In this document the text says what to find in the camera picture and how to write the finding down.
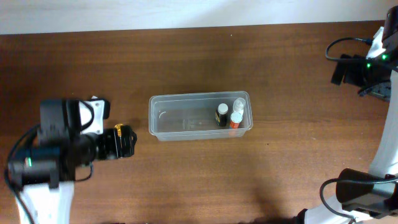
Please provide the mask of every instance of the gray plastic container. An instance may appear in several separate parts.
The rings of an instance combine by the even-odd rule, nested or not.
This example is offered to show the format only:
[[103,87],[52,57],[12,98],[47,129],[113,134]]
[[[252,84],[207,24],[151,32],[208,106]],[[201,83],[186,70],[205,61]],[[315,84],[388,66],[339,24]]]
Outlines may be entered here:
[[[226,103],[230,117],[237,98],[246,100],[239,128],[229,129],[229,118],[225,127],[218,126],[218,105]],[[160,141],[235,138],[252,127],[250,98],[245,91],[163,95],[149,100],[149,132]]]

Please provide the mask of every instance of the wooden table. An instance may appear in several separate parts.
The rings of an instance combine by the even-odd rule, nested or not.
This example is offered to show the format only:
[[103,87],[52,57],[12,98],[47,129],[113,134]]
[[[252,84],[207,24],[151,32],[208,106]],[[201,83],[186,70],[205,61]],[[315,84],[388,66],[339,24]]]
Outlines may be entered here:
[[[372,37],[382,22],[125,30],[0,36],[0,165],[39,123],[47,98],[111,101],[106,127],[130,124],[132,158],[95,163],[75,185],[70,223],[237,223],[292,217],[321,203],[321,183],[346,167],[367,171],[388,103],[330,83],[326,46]],[[342,43],[334,55],[365,54]],[[151,96],[247,91],[254,127],[242,138],[159,142]],[[79,171],[84,175],[86,170]],[[0,222],[18,223],[0,182]],[[327,195],[334,192],[329,187]]]

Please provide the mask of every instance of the white wall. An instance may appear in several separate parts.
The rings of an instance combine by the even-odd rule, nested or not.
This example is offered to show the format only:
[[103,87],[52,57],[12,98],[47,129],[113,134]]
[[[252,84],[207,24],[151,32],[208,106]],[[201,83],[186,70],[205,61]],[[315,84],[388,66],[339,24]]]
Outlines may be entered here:
[[0,0],[0,34],[384,19],[398,0]]

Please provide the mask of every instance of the white bottle cap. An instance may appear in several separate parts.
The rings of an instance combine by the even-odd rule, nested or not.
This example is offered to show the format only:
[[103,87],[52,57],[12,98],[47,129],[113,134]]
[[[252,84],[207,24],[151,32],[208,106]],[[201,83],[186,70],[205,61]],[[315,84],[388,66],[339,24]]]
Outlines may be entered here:
[[233,107],[234,111],[238,112],[240,114],[243,114],[245,104],[246,104],[246,100],[244,100],[244,98],[236,99],[234,102],[234,107]]
[[241,121],[243,120],[243,115],[241,113],[238,112],[234,112],[231,114],[231,121],[239,124]]
[[218,112],[220,114],[226,114],[228,112],[228,106],[225,103],[218,105]]

